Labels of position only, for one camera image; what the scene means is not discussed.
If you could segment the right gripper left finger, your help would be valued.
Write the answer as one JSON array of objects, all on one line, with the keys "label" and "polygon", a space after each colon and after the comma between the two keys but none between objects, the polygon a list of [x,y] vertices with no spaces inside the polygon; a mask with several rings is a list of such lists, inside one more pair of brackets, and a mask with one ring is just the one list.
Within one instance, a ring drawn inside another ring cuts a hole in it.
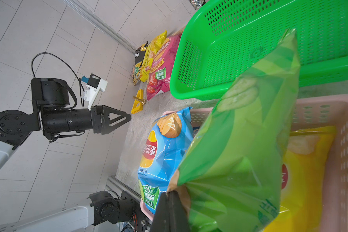
[{"label": "right gripper left finger", "polygon": [[169,232],[170,231],[170,216],[168,213],[169,198],[166,192],[160,195],[159,203],[157,205],[154,220],[151,224],[151,232]]}]

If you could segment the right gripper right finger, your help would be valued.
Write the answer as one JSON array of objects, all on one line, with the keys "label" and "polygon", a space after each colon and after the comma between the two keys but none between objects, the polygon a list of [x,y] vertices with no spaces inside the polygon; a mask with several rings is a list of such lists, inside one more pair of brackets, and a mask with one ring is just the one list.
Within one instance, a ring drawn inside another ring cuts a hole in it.
[{"label": "right gripper right finger", "polygon": [[169,192],[169,231],[190,232],[187,215],[177,191]]}]

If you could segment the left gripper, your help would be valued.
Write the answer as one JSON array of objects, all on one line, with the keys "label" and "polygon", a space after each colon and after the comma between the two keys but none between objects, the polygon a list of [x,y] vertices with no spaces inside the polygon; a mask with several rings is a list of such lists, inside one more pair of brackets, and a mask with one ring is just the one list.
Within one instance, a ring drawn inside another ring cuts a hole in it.
[{"label": "left gripper", "polygon": [[94,106],[90,110],[83,108],[42,111],[43,135],[49,141],[75,137],[86,130],[105,135],[130,121],[130,114],[106,105]]}]

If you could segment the light blue chips bag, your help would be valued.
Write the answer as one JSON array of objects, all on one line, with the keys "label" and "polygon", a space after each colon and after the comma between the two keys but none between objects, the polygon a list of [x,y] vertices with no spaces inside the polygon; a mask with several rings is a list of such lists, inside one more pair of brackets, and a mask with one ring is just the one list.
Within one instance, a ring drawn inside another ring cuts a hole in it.
[{"label": "light blue chips bag", "polygon": [[137,171],[142,202],[155,214],[159,197],[193,141],[191,107],[156,119],[146,140]]}]

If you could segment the magenta tomato chips bag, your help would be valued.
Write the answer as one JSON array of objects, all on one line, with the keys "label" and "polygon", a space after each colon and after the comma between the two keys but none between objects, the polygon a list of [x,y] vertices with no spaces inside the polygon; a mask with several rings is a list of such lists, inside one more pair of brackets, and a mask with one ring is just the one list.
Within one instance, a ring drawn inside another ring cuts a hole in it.
[{"label": "magenta tomato chips bag", "polygon": [[169,36],[156,54],[149,72],[147,100],[170,91],[170,80],[177,55],[181,33]]}]

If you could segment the green cucumber chips bag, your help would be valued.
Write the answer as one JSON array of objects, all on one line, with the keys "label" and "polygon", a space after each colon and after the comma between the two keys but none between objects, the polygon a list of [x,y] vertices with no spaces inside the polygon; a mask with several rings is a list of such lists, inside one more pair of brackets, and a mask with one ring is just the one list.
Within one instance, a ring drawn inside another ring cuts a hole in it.
[{"label": "green cucumber chips bag", "polygon": [[279,213],[299,89],[297,32],[242,73],[197,132],[169,184],[193,232],[260,232]]}]

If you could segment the green plastic basket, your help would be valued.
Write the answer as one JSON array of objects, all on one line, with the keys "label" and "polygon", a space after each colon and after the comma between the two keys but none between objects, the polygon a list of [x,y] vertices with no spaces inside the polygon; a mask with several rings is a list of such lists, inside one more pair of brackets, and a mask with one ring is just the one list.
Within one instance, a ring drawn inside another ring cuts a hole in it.
[{"label": "green plastic basket", "polygon": [[209,1],[181,36],[171,94],[219,98],[287,29],[297,31],[301,87],[348,80],[348,1]]}]

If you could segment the pink plastic basket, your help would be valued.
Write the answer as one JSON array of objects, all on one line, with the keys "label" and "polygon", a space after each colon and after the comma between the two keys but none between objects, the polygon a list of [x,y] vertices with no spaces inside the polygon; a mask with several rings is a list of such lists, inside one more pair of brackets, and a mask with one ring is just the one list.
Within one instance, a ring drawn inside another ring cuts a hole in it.
[{"label": "pink plastic basket", "polygon": [[290,133],[326,126],[336,136],[325,164],[320,231],[348,231],[348,95],[297,98]]}]

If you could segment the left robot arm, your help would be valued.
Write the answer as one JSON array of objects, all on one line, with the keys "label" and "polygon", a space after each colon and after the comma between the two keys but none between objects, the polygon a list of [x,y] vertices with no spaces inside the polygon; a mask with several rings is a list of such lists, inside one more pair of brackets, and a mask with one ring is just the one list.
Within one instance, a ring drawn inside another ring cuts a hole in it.
[{"label": "left robot arm", "polygon": [[[76,96],[64,80],[34,78],[31,86],[33,113],[0,112],[0,169],[34,131],[43,131],[47,140],[54,142],[86,130],[106,135],[131,120],[130,114],[105,105],[83,109],[70,105]],[[99,191],[71,207],[0,225],[0,232],[74,232],[106,221],[129,222],[134,218],[135,206],[133,200]]]}]

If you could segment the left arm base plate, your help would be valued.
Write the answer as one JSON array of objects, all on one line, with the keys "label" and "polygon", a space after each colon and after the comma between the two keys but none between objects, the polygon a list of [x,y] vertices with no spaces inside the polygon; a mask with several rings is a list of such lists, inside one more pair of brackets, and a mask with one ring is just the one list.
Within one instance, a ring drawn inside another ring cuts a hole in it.
[{"label": "left arm base plate", "polygon": [[149,232],[151,220],[144,214],[140,206],[141,197],[136,193],[131,193],[124,190],[121,194],[122,200],[129,200],[132,202],[132,214],[129,221],[133,232]]}]

